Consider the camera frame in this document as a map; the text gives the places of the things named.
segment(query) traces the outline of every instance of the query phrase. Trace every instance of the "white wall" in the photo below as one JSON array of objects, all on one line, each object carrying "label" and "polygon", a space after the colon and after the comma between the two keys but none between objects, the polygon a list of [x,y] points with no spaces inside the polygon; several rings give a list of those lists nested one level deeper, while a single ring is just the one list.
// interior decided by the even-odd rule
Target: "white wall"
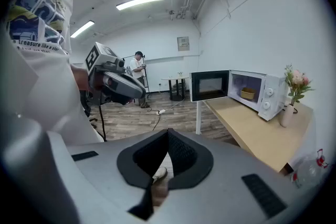
[{"label": "white wall", "polygon": [[206,0],[199,71],[238,69],[282,75],[287,64],[304,71],[315,91],[302,102],[314,109],[317,148],[335,154],[336,24],[326,0]]},{"label": "white wall", "polygon": [[[177,37],[189,37],[190,51],[178,51]],[[124,28],[97,41],[109,46],[119,57],[141,51],[147,64],[149,88],[153,92],[169,90],[168,81],[161,78],[176,77],[178,72],[188,76],[189,72],[197,71],[199,37],[200,33],[191,20],[165,19]],[[92,46],[71,46],[70,61],[83,62]]]}]

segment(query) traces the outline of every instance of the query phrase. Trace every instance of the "small round table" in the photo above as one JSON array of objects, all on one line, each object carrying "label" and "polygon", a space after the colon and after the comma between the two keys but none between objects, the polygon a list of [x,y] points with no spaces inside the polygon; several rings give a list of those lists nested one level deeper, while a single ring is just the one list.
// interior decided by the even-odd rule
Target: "small round table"
[{"label": "small round table", "polygon": [[[162,80],[168,80],[169,81],[169,94],[170,94],[170,100],[172,101],[181,101],[184,99],[184,83],[185,79],[189,77],[175,77],[175,78],[164,78]],[[182,85],[182,96],[179,95],[179,85],[178,85],[178,80],[181,80],[181,85]],[[173,95],[173,90],[172,90],[172,80],[176,80],[176,95]]]}]

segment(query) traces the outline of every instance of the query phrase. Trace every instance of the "pink flower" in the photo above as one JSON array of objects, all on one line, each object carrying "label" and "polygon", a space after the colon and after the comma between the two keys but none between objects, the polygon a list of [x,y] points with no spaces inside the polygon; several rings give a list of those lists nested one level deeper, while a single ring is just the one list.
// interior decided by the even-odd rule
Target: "pink flower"
[{"label": "pink flower", "polygon": [[309,79],[307,77],[304,77],[303,78],[303,84],[308,85],[308,83],[309,83]]},{"label": "pink flower", "polygon": [[302,77],[302,74],[300,73],[299,70],[294,70],[293,71],[293,77]]},{"label": "pink flower", "polygon": [[292,83],[296,85],[301,85],[303,84],[303,75],[300,73],[299,70],[294,70],[293,71],[293,79]]}]

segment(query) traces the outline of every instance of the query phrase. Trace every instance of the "power cable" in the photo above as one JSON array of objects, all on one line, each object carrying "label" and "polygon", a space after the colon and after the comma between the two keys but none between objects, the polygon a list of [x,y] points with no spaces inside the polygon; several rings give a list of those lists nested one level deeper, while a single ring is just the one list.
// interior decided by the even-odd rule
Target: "power cable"
[{"label": "power cable", "polygon": [[182,101],[180,101],[180,102],[178,102],[177,104],[174,104],[174,105],[173,105],[171,108],[168,108],[168,109],[166,109],[166,111],[167,111],[167,110],[169,110],[169,109],[172,109],[174,106],[176,106],[176,105],[178,105],[178,104],[182,103],[182,102],[184,101],[184,99],[185,99],[185,98],[183,98],[183,100],[182,100]]},{"label": "power cable", "polygon": [[157,126],[157,124],[159,123],[159,121],[160,121],[160,118],[161,118],[161,114],[159,114],[159,120],[157,121],[156,125],[154,126],[154,128],[153,128],[152,132],[154,131],[154,129],[155,129],[155,127]]},{"label": "power cable", "polygon": [[100,118],[101,118],[101,124],[103,126],[103,133],[104,133],[104,136],[102,136],[102,137],[104,139],[104,142],[106,142],[107,140],[106,140],[106,133],[105,133],[105,127],[104,127],[103,114],[101,113],[101,106],[98,106],[98,108],[99,108],[99,113],[100,113]]}]

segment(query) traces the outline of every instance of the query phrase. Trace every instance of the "microwave oven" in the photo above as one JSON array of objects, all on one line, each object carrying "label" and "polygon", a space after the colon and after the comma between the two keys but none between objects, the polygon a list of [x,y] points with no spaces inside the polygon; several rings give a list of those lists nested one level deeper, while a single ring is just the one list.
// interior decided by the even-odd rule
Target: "microwave oven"
[{"label": "microwave oven", "polygon": [[[254,96],[242,96],[244,88],[252,89]],[[287,92],[285,77],[238,70],[190,73],[192,102],[231,97],[257,111],[266,121],[283,109]]]}]

